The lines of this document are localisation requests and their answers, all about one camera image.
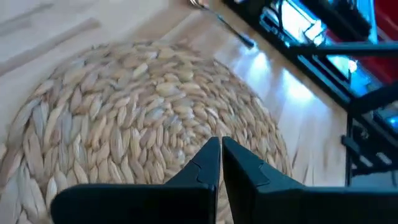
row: round woven mat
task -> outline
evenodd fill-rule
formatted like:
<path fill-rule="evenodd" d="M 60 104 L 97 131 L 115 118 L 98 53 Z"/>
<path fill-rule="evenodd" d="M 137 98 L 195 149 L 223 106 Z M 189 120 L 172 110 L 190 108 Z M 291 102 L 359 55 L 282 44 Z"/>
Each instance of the round woven mat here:
<path fill-rule="evenodd" d="M 49 223 L 51 200 L 82 183 L 163 184 L 211 136 L 231 136 L 291 175 L 258 97 L 179 45 L 100 45 L 55 69 L 0 147 L 0 223 Z M 223 176 L 218 221 L 231 222 Z"/>

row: black frame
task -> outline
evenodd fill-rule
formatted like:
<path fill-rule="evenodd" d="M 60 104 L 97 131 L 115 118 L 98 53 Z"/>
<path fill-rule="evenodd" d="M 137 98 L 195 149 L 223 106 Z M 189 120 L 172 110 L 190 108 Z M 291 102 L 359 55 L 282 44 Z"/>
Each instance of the black frame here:
<path fill-rule="evenodd" d="M 273 21 L 262 10 L 253 10 L 253 5 L 251 5 L 256 2 L 255 5 L 257 6 L 261 4 L 267 6 L 266 4 L 269 1 L 246 0 L 239 4 L 234 0 L 223 0 L 223 2 L 348 112 L 347 122 L 350 127 L 346 135 L 347 138 L 342 139 L 342 143 L 347 147 L 347 151 L 349 152 L 347 156 L 347 184 L 349 184 L 349 179 L 353 175 L 398 169 L 398 134 L 377 113 L 373 115 L 373 118 L 370 118 L 366 114 L 368 111 L 375 110 L 380 106 L 398 100 L 398 95 L 396 94 L 398 93 L 398 83 L 380 88 L 362 97 L 357 97 L 344 80 L 342 80 L 341 76 L 343 75 L 334 66 L 324 63 L 324 56 L 328 54 L 398 55 L 397 44 L 385 44 L 381 48 L 369 44 L 341 44 L 322 48 L 317 48 L 316 46 L 299 46 L 300 43 L 288 33 L 279 32 L 277 22 Z M 382 147 L 376 150 L 371 149 L 370 151 L 363 148 L 357 150 L 356 146 L 348 144 L 349 141 L 346 140 L 353 137 L 351 130 L 353 120 L 368 130 L 374 139 L 382 142 Z M 386 164 L 382 162 L 380 164 L 379 159 L 374 157 L 378 152 L 384 153 L 393 163 Z M 363 154 L 368 155 L 366 158 L 374 164 L 373 167 L 364 166 L 356 156 L 363 156 Z M 351 162 L 357 165 L 357 169 L 351 170 Z"/>

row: wooden table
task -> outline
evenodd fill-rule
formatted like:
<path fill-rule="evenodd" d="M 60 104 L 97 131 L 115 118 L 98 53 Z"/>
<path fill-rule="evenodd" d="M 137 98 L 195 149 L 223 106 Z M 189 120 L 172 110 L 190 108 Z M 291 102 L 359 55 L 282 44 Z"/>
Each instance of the wooden table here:
<path fill-rule="evenodd" d="M 112 40 L 160 39 L 215 57 L 259 95 L 278 121 L 295 179 L 345 184 L 345 111 L 219 1 L 212 7 L 260 50 L 245 48 L 215 17 L 184 0 L 34 0 L 18 8 L 22 1 L 0 3 L 0 9 L 16 9 L 0 17 L 0 139 L 29 93 L 62 60 Z"/>

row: seagrass mat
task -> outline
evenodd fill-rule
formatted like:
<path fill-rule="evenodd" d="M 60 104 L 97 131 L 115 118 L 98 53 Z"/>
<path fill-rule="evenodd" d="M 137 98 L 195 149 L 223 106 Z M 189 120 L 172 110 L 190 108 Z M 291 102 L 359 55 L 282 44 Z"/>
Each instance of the seagrass mat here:
<path fill-rule="evenodd" d="M 0 147 L 0 223 L 50 223 L 63 189 L 163 184 L 211 136 L 231 136 L 291 175 L 260 99 L 227 68 L 180 45 L 100 45 L 59 65 Z M 232 222 L 220 178 L 218 221 Z"/>

